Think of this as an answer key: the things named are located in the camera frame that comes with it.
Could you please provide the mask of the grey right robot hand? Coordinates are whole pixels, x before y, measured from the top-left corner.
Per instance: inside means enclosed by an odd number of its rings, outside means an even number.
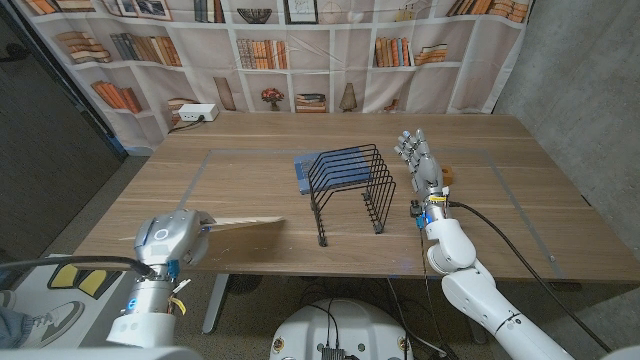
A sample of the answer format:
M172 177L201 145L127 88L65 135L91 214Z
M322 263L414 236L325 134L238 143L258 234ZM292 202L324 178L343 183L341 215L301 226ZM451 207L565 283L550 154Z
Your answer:
M432 154L422 129L418 128L414 134L404 131L398 137L394 150L407 165L412 176L411 184L421 201L445 197L442 168Z

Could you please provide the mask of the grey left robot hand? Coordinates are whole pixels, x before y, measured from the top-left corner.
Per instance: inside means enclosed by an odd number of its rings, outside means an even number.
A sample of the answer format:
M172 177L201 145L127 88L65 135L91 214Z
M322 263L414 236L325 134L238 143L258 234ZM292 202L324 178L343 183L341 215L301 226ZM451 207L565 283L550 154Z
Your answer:
M178 209L146 220L134 240L136 258L149 266L176 260L196 265L207 250L215 220L204 211Z

